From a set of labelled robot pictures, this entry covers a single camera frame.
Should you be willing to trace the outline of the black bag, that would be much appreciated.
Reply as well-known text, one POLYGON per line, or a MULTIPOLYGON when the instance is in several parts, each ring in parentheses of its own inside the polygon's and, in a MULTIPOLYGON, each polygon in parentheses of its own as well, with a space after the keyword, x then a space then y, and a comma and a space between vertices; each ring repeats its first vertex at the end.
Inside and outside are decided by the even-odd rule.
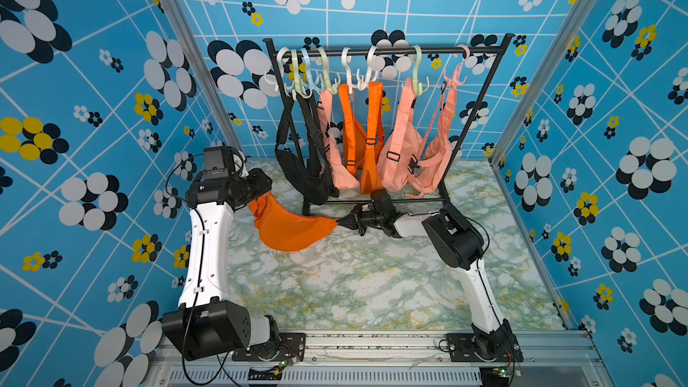
POLYGON ((317 120, 316 110, 313 97, 305 98, 303 95, 297 94, 295 100, 288 102, 277 129, 275 156, 284 176, 304 196, 305 201, 310 204, 322 205, 331 197, 338 197, 340 191, 333 182, 333 170, 327 159, 324 134, 317 120), (288 141, 290 123, 292 122, 291 112, 296 103, 302 110, 306 124, 309 155, 306 163, 299 159, 294 152, 280 148, 288 141))

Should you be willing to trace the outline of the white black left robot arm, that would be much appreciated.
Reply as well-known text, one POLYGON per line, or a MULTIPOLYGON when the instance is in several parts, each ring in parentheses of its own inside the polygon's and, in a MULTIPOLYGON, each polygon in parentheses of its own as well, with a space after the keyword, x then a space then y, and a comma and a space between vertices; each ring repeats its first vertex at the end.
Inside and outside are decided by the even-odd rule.
POLYGON ((184 359, 240 349, 264 360, 277 356, 280 335, 274 318, 252 316, 232 302, 227 274, 227 243, 236 211, 271 188, 272 179, 259 168, 248 169, 240 150, 204 150, 204 170, 186 193, 192 222, 186 282, 177 310, 161 320, 163 333, 184 359))

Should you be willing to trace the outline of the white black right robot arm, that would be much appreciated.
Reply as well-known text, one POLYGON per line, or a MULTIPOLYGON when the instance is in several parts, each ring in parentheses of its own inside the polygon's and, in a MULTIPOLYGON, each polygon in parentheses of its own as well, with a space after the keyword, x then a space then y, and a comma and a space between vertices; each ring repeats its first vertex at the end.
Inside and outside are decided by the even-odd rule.
POLYGON ((499 308, 487 279, 484 263, 488 245, 470 219, 452 204, 428 213, 400 212, 383 190, 371 193, 371 201, 357 204, 337 220, 340 227, 358 231, 379 229, 391 238, 429 238, 441 260, 458 271, 458 278, 471 312, 474 352, 485 361, 505 355, 523 362, 523 354, 512 327, 499 308))

